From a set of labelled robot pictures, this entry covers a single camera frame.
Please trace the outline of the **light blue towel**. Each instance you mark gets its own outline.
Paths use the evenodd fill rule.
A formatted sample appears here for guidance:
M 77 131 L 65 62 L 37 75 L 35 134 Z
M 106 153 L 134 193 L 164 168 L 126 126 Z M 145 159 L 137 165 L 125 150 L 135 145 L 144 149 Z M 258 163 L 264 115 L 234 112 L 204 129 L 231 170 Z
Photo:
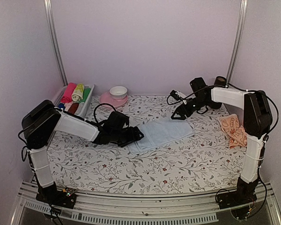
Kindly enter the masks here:
M 187 121 L 170 118 L 151 121 L 138 128 L 144 137 L 127 146 L 133 155 L 145 153 L 194 134 L 193 128 Z

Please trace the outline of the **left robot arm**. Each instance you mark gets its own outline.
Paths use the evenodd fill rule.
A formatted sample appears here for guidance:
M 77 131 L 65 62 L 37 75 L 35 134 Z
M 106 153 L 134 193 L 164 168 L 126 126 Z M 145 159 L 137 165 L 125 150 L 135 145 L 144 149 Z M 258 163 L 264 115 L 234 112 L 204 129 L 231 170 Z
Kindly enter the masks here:
M 47 157 L 47 149 L 55 132 L 78 136 L 97 145 L 113 143 L 125 147 L 139 141 L 144 134 L 138 127 L 132 127 L 129 117 L 114 109 L 103 121 L 89 121 L 56 107 L 52 101 L 44 100 L 22 120 L 24 143 L 28 148 L 32 171 L 38 185 L 43 188 L 42 196 L 49 203 L 57 203 L 60 193 L 53 188 L 54 180 Z

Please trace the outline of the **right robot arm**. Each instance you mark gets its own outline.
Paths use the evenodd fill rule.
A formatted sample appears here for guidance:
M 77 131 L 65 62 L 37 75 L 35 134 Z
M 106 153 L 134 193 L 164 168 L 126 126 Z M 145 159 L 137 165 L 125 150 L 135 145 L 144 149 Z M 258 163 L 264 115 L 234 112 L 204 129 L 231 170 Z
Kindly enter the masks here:
M 185 120 L 202 107 L 218 109 L 222 104 L 243 110 L 243 134 L 239 143 L 246 146 L 244 167 L 237 181 L 237 190 L 233 201 L 243 204 L 254 193 L 260 181 L 259 167 L 264 159 L 265 143 L 268 140 L 270 126 L 273 122 L 269 99 L 262 90 L 241 90 L 227 85 L 226 78 L 218 76 L 213 85 L 206 85 L 202 77 L 190 81 L 192 93 L 188 96 L 172 90 L 170 97 L 181 105 L 176 108 L 171 118 Z

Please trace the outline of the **white bowl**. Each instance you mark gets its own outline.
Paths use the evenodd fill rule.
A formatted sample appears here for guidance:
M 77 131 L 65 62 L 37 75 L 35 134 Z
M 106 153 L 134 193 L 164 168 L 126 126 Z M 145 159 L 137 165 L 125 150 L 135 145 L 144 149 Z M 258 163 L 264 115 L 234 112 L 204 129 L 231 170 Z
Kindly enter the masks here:
M 115 86 L 109 90 L 109 94 L 113 99 L 124 99 L 127 96 L 127 88 L 124 86 Z

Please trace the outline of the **pink plate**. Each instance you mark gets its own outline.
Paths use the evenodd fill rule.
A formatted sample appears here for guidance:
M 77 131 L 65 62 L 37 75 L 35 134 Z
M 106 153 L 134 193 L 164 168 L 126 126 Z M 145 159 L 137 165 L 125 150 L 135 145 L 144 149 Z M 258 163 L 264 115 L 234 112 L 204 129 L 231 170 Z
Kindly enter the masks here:
M 123 99 L 113 99 L 108 91 L 103 93 L 99 98 L 99 102 L 101 104 L 107 103 L 115 108 L 124 106 L 127 103 L 127 101 L 128 101 L 128 95 L 126 95 Z

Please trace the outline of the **orange patterned towel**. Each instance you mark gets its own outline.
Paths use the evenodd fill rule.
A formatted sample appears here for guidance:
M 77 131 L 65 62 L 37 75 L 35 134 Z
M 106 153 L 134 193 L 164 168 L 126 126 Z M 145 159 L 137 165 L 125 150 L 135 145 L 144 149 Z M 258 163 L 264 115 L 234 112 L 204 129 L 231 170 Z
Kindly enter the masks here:
M 231 114 L 218 117 L 222 131 L 229 137 L 229 148 L 247 147 L 247 133 L 240 124 L 238 116 Z

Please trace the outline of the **dark brown cylinder cup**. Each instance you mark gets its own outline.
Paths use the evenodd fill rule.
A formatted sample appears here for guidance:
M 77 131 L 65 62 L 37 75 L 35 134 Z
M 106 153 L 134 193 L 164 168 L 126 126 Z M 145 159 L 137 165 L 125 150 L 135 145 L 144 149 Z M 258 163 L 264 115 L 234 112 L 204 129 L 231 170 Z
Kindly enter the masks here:
M 214 85 L 225 86 L 226 78 L 222 76 L 217 76 Z M 220 87 L 208 88 L 207 90 L 207 105 L 212 109 L 219 109 L 222 106 L 223 91 Z

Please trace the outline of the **green rolled towel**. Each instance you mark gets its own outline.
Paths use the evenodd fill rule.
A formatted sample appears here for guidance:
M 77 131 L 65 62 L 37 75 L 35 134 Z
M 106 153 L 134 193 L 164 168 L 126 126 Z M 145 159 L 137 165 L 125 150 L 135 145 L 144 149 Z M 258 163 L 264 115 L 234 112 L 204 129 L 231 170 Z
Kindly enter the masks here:
M 85 88 L 84 89 L 82 99 L 79 101 L 79 103 L 86 102 L 86 100 L 87 100 L 87 98 L 90 94 L 90 91 L 91 91 L 91 88 Z

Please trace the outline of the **brown rolled towel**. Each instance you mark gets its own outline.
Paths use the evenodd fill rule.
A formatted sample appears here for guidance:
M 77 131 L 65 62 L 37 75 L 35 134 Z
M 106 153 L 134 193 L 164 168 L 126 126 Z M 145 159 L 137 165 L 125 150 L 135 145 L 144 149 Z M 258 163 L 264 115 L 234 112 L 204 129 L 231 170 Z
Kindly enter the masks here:
M 72 103 L 67 112 L 71 114 L 75 114 L 78 107 L 79 107 L 79 103 Z

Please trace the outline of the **yellow-green rolled towel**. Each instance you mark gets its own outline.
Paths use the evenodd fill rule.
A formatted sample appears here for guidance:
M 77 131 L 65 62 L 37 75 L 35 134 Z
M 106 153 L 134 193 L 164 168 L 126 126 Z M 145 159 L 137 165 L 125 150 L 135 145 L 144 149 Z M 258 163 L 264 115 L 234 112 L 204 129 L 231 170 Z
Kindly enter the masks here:
M 84 92 L 84 84 L 82 84 L 82 83 L 77 84 L 71 95 L 72 101 L 73 102 L 80 101 L 82 99 L 83 92 Z

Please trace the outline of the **pink rolled towel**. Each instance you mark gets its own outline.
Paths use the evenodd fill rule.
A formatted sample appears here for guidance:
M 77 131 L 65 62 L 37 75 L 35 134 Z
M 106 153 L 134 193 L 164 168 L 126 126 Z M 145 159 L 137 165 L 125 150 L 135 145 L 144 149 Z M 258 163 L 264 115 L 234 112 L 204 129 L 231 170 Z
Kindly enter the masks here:
M 75 83 L 69 83 L 64 91 L 64 94 L 60 100 L 61 103 L 65 104 L 65 103 L 70 103 L 72 102 L 72 93 L 75 90 L 77 84 Z

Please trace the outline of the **blue rolled towel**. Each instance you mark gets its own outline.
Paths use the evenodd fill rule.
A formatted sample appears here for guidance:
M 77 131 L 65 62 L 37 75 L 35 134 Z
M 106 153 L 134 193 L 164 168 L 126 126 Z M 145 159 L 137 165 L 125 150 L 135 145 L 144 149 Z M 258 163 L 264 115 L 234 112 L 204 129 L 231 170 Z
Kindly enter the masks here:
M 63 103 L 59 103 L 58 108 L 65 109 L 65 105 Z

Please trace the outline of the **white plastic basket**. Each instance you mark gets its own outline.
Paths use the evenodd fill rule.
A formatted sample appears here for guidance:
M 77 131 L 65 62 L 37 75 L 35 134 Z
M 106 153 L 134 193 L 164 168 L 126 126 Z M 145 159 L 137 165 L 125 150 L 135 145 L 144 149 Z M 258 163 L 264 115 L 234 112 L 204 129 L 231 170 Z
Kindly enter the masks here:
M 84 118 L 89 109 L 94 85 L 69 83 L 52 100 L 53 104 L 66 112 Z

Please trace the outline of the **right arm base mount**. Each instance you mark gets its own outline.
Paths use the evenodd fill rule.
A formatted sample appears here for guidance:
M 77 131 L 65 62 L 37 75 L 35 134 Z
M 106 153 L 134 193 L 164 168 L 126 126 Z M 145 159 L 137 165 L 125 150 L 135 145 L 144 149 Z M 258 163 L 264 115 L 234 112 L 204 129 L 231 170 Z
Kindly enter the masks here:
M 238 188 L 235 191 L 220 189 L 215 195 L 215 201 L 220 209 L 231 208 L 257 200 L 255 191 Z

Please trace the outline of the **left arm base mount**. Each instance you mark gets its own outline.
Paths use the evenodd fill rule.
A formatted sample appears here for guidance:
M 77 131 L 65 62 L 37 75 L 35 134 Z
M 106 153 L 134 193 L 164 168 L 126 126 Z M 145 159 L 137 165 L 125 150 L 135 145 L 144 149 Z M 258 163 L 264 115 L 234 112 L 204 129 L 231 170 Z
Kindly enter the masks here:
M 36 200 L 47 203 L 49 206 L 60 206 L 73 209 L 77 195 L 66 190 L 58 190 L 55 182 L 48 187 L 38 187 Z

